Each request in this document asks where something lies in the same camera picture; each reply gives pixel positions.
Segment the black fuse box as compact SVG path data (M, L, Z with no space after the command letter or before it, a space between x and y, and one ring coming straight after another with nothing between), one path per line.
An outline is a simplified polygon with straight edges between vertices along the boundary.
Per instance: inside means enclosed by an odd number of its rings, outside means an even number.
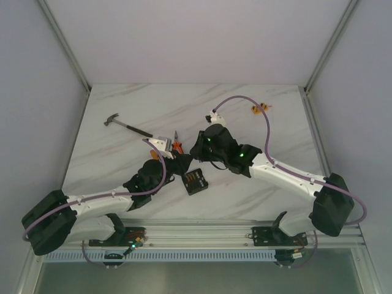
M201 168L189 171L181 176L186 192L189 196L206 190L209 183L205 179Z

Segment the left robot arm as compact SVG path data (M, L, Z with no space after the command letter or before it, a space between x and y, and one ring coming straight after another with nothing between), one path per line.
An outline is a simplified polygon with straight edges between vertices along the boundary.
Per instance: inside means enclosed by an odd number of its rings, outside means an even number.
M191 162L191 155L174 152L173 158L147 160L129 181L111 191L66 195L53 190L22 218L23 239L37 256L84 240L119 246L126 236L120 214L148 204L176 175L184 175Z

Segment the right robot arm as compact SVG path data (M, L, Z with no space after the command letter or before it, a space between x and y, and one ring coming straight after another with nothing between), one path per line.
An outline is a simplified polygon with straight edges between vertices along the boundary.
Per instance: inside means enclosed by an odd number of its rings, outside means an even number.
M190 154L200 162L220 162L234 174L267 181L309 204L305 209L278 215L271 229L271 237L278 244L313 230L339 236L355 206L346 194L348 188L340 175L332 173L323 177L289 165L274 164L261 149L237 143L221 124L201 130Z

